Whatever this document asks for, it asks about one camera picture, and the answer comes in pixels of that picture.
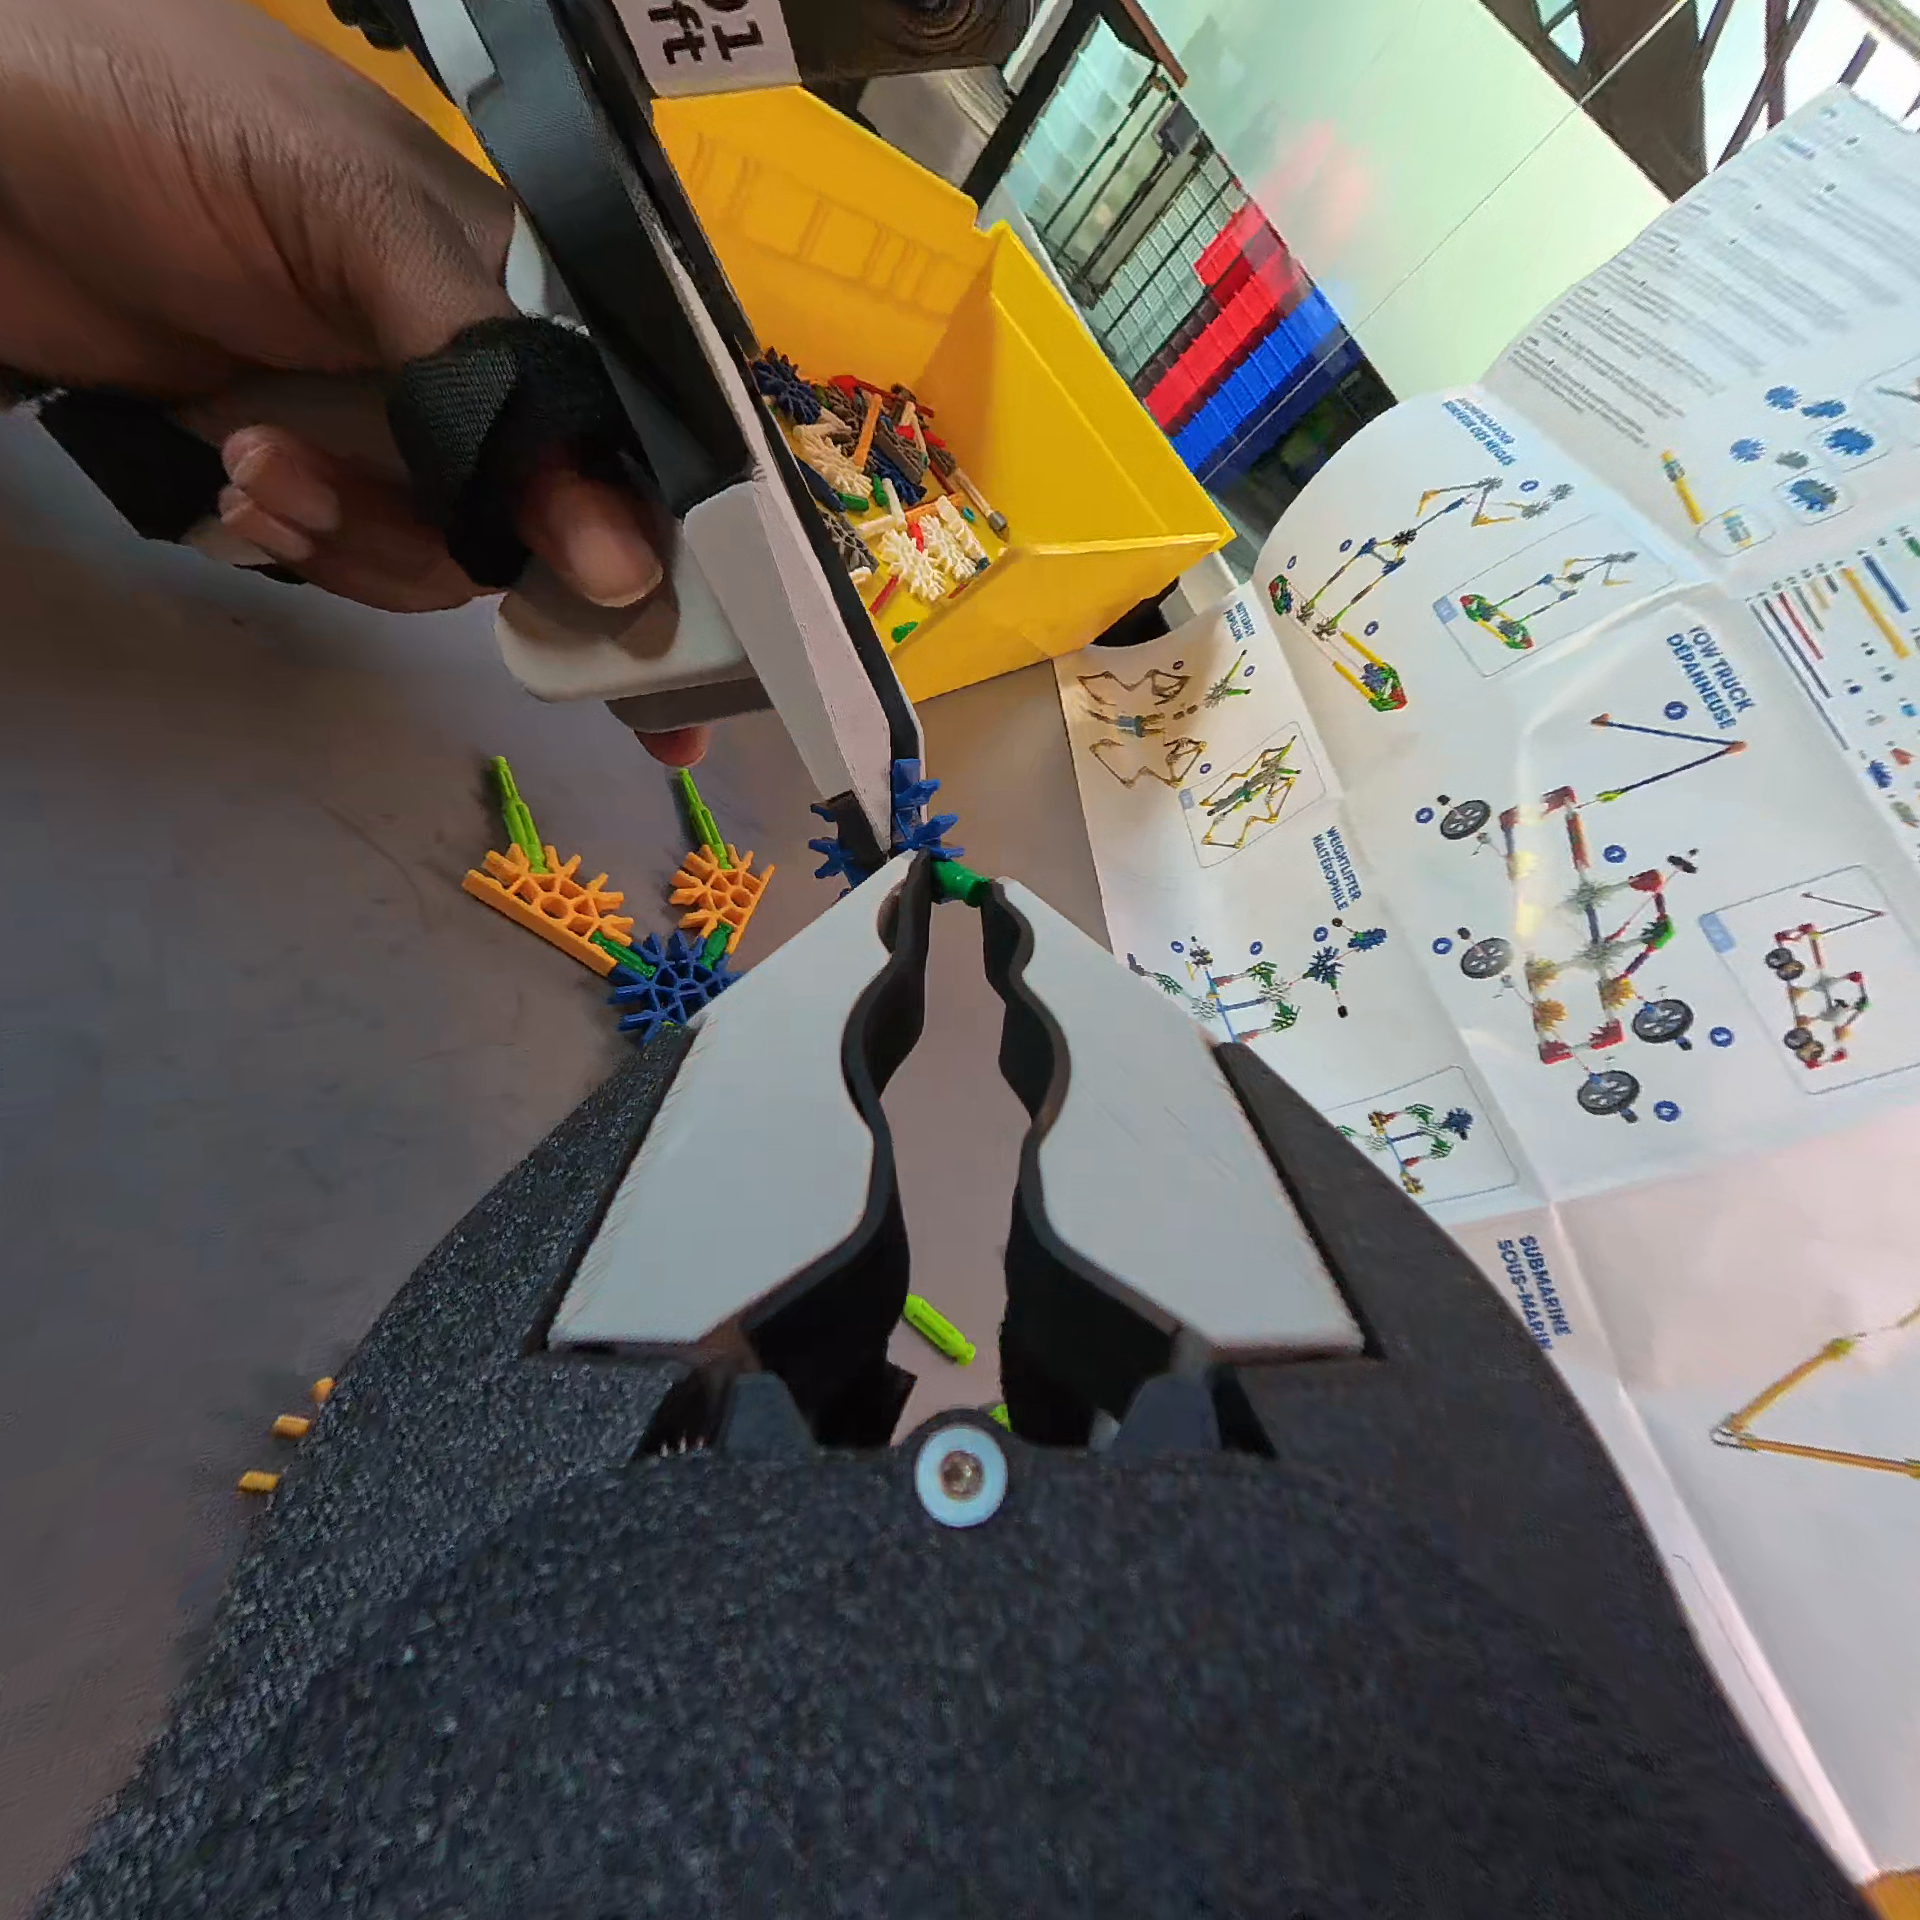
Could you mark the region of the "yellow storage bin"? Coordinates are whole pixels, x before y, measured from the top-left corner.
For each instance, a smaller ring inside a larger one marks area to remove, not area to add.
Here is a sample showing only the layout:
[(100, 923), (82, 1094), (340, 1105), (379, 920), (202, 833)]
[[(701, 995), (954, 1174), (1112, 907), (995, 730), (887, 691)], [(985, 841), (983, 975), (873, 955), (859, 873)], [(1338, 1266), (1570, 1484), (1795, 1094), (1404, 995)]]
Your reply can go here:
[(482, 145), (411, 54), (376, 49), (352, 23), (336, 18), (330, 2), (253, 2), (251, 7), (371, 81), (415, 120), (432, 129), (444, 145), (498, 184)]
[(1081, 649), (1229, 540), (1041, 263), (955, 185), (803, 88), (655, 120), (756, 346), (908, 387), (1010, 523), (980, 584), (881, 615), (914, 705)]

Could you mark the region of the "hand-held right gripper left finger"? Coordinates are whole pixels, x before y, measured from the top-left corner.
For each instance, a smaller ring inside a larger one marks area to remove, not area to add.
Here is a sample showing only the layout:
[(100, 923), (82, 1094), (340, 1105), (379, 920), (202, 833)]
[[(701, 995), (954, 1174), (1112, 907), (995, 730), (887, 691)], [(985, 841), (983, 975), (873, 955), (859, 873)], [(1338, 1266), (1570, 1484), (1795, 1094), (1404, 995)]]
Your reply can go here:
[(883, 1444), (911, 1255), (881, 1098), (921, 1038), (932, 859), (899, 857), (691, 1032), (548, 1323), (553, 1353), (775, 1376)]

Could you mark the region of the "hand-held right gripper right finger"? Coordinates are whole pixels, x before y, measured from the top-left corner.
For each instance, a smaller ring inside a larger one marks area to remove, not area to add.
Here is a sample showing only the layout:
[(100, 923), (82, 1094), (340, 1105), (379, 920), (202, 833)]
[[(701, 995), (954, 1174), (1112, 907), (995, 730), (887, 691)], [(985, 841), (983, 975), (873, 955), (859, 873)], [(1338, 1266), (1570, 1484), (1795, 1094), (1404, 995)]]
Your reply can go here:
[(1218, 1403), (1241, 1368), (1363, 1356), (1223, 1048), (1024, 884), (995, 880), (978, 923), (1026, 1121), (999, 1326), (1015, 1439), (1088, 1442), (1167, 1376)]

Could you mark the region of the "large blue connector fan assembly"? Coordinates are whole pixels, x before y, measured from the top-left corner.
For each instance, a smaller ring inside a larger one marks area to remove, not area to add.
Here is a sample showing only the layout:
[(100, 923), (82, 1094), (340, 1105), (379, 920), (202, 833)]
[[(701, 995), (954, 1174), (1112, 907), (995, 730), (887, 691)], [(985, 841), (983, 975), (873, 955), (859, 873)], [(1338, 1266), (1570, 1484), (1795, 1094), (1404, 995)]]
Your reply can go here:
[(672, 785), (691, 847), (666, 887), (677, 916), (666, 936), (639, 939), (610, 879), (583, 875), (579, 855), (545, 841), (503, 758), (487, 761), (487, 791), (507, 847), (464, 875), (468, 898), (603, 980), (636, 1046), (692, 1028), (737, 985), (738, 950), (777, 875), (723, 835), (691, 768), (672, 770)]

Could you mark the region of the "stack of red blue bins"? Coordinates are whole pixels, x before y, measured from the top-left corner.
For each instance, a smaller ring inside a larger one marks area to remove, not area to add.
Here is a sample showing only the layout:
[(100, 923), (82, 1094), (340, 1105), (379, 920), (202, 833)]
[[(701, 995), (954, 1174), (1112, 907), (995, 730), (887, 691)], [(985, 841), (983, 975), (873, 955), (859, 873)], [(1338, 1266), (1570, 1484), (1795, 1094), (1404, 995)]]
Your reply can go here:
[(1363, 348), (1328, 296), (1247, 202), (1179, 263), (1168, 336), (1132, 390), (1188, 474), (1218, 487), (1361, 369)]

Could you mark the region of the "person's left hand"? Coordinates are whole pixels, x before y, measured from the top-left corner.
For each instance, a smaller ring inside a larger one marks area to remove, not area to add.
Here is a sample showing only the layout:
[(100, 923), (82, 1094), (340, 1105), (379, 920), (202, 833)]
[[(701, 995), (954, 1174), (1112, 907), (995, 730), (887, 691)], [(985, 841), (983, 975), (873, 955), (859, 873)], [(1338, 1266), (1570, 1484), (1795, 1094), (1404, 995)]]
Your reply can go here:
[(210, 434), (223, 556), (388, 612), (482, 595), (392, 452), (265, 378), (349, 391), (516, 319), (513, 199), (251, 4), (3, 4), (5, 376), (169, 401)]

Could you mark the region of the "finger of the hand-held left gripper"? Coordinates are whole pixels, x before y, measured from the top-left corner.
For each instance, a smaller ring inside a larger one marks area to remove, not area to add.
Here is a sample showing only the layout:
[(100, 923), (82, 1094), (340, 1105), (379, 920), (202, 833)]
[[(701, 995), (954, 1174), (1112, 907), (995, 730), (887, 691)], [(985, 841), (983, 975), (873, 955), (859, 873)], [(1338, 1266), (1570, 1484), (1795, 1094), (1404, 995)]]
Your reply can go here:
[(663, 587), (633, 608), (592, 607), (533, 562), (497, 608), (497, 649), (540, 703), (603, 705), (642, 736), (773, 714), (871, 871), (895, 854), (895, 763), (921, 754), (921, 732), (887, 656), (857, 648), (816, 528), (760, 467), (691, 508)]

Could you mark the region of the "grey desk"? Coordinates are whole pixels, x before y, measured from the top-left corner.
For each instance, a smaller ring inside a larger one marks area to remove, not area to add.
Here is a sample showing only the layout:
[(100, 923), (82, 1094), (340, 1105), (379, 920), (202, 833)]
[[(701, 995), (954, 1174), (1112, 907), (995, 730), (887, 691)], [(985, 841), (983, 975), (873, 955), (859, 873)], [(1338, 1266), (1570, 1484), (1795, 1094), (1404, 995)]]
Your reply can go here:
[(652, 1456), (675, 1368), (545, 1351), (675, 1050), (461, 897), (482, 760), (642, 900), (679, 822), (489, 631), (5, 420), (5, 1915), (1185, 1911), (1047, 1671), (1125, 1665), (1090, 1547), (924, 1572), (905, 1460)]

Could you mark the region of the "small blue connector green rods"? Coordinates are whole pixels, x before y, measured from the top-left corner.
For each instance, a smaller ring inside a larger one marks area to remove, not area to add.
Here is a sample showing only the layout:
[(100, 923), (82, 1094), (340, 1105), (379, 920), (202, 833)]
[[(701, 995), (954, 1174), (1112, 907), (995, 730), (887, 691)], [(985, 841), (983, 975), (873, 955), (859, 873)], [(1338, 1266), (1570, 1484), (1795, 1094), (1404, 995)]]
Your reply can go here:
[(927, 857), (938, 900), (980, 907), (993, 880), (968, 867), (964, 851), (952, 844), (955, 816), (932, 808), (939, 787), (924, 777), (919, 760), (895, 760), (889, 822), (883, 830), (873, 828), (853, 796), (816, 802), (812, 814), (825, 823), (825, 833), (807, 841), (807, 851), (820, 859), (816, 880), (835, 880), (848, 895), (895, 857)]

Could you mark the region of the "black metal frame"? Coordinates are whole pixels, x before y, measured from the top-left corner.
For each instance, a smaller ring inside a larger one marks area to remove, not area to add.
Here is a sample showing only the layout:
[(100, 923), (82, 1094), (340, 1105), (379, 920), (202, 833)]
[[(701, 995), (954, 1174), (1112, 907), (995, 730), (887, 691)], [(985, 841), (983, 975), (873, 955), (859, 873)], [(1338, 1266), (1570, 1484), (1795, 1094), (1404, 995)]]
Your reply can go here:
[(1186, 84), (1188, 75), (1183, 60), (1173, 54), (1146, 4), (1047, 4), (1047, 18), (1043, 20), (1045, 32), (1041, 35), (1039, 54), (1024, 68), (1019, 82), (1013, 84), (1010, 102), (999, 115), (999, 124), (987, 136), (962, 182), (962, 193), (978, 209), (985, 206), (987, 198), (1010, 172), (1021, 145), (1041, 121), (1059, 88), (1066, 84), (1074, 60), (1081, 56), (1098, 23), (1133, 56), (1157, 66), (1173, 88)]

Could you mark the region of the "toy instruction sheet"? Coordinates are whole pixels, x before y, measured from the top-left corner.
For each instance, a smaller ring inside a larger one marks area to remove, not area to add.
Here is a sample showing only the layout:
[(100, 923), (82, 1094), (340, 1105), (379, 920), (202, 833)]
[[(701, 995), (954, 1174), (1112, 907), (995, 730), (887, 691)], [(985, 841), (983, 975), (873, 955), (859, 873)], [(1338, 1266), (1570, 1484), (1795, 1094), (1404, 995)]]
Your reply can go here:
[(1480, 1262), (1915, 1915), (1917, 147), (1835, 84), (1059, 663), (1119, 961)]

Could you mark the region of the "pile of toy pieces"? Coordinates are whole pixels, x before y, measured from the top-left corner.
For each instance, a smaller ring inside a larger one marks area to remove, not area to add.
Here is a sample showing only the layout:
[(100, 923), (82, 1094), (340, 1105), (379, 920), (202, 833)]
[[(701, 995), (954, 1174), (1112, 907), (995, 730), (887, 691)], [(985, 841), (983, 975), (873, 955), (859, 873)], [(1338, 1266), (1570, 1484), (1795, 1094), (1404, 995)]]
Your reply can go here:
[(749, 361), (749, 385), (884, 643), (908, 641), (1013, 553), (1007, 516), (908, 387), (813, 378), (777, 351)]

